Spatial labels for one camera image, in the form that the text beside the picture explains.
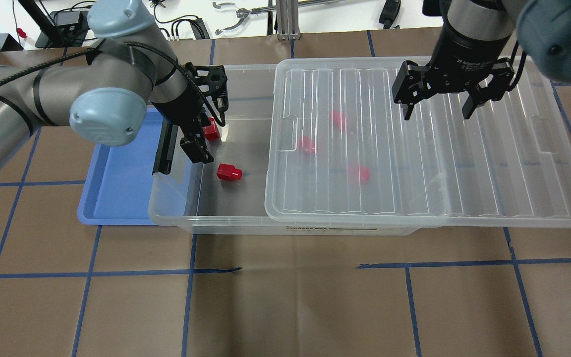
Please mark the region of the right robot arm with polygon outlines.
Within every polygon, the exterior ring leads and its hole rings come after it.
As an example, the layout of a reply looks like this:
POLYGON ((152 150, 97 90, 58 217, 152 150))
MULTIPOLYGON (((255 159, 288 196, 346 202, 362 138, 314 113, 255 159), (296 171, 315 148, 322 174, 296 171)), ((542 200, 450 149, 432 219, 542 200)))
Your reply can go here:
POLYGON ((442 30, 430 61, 404 61, 392 100, 404 120, 437 94, 466 92, 464 119, 517 87, 526 59, 546 78, 571 83, 571 0, 425 0, 442 30))

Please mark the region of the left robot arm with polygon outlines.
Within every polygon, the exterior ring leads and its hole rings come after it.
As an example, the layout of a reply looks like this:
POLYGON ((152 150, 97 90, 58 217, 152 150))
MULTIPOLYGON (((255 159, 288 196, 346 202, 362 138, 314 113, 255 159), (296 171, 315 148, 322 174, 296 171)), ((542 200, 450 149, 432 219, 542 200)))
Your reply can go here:
POLYGON ((204 128, 225 126, 222 67, 181 65, 140 0, 98 0, 87 21, 97 42, 32 67, 0 66, 0 169, 42 126, 70 126, 88 141, 127 145, 148 104, 183 133, 194 163, 211 163, 204 128))

